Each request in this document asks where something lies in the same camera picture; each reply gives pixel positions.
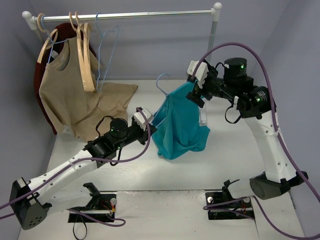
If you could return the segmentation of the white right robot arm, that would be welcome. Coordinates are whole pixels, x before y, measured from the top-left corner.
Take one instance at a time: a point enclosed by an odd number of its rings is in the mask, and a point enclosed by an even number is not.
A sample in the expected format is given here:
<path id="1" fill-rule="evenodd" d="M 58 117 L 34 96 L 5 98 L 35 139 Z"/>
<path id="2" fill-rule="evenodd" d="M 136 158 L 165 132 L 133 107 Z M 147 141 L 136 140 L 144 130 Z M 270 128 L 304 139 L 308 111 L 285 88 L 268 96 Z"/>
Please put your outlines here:
<path id="1" fill-rule="evenodd" d="M 250 179 L 226 181 L 221 200 L 225 205 L 233 206 L 242 197 L 256 196 L 261 200 L 279 197 L 304 183 L 308 174 L 300 175 L 286 155 L 284 145 L 279 141 L 278 116 L 272 112 L 276 105 L 271 103 L 268 88 L 255 85 L 254 79 L 247 75 L 247 60 L 234 57 L 222 65 L 224 74 L 219 78 L 217 69 L 207 61 L 191 61 L 187 80 L 194 83 L 194 87 L 186 97 L 200 108 L 212 97 L 228 100 L 230 107 L 239 112 L 238 119 L 243 119 L 250 128 L 264 171 Z"/>

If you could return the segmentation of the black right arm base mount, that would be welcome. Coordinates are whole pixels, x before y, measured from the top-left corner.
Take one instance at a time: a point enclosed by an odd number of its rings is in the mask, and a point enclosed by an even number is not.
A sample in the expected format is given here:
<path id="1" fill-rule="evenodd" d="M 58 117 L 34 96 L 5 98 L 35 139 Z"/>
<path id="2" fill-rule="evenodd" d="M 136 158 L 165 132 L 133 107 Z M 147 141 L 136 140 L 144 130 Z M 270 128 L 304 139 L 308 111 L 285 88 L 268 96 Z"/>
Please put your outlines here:
<path id="1" fill-rule="evenodd" d="M 221 190 L 205 192 L 206 204 L 203 208 L 207 211 L 209 221 L 255 220 L 251 199 L 249 197 L 235 199 L 230 194 L 229 186 L 238 181 L 239 179 L 227 180 Z"/>

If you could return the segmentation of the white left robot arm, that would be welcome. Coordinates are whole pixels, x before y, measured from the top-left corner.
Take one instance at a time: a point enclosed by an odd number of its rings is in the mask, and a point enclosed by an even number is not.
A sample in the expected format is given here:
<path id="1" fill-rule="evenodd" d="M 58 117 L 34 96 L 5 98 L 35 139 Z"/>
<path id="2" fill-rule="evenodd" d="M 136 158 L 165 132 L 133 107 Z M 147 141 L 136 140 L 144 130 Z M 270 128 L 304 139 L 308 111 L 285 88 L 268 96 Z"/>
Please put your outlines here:
<path id="1" fill-rule="evenodd" d="M 78 188 L 66 187 L 80 177 L 93 172 L 106 163 L 118 163 L 117 152 L 138 141 L 146 148 L 157 131 L 149 121 L 132 117 L 131 126 L 126 120 L 115 118 L 110 130 L 89 141 L 74 157 L 38 177 L 25 180 L 20 177 L 12 183 L 9 206 L 23 230 L 39 225 L 48 215 L 71 210 L 95 210 L 103 195 L 92 182 Z"/>

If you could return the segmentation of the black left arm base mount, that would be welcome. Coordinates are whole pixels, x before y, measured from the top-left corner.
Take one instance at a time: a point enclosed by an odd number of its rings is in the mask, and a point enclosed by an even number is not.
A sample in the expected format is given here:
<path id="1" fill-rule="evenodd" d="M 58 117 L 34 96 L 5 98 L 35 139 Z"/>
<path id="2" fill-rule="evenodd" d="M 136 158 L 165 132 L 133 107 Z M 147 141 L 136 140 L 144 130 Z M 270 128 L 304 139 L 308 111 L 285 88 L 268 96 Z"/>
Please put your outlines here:
<path id="1" fill-rule="evenodd" d="M 117 193 L 100 191 L 92 182 L 85 183 L 83 187 L 89 191 L 89 200 L 84 206 L 76 206 L 71 209 L 101 222 L 113 223 L 115 221 Z"/>

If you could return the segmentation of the teal t shirt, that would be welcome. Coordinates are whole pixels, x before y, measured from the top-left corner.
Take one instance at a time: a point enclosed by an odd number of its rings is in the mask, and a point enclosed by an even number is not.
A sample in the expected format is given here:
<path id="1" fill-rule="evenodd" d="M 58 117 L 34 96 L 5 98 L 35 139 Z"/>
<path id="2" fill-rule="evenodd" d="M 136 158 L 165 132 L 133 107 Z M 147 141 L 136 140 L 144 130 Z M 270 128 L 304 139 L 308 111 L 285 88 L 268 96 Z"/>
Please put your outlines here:
<path id="1" fill-rule="evenodd" d="M 166 160 L 206 148 L 210 128 L 200 125 L 199 107 L 186 98 L 193 87 L 192 83 L 186 82 L 166 94 L 154 115 L 152 124 L 157 131 L 152 134 L 152 140 L 157 147 L 157 155 Z"/>

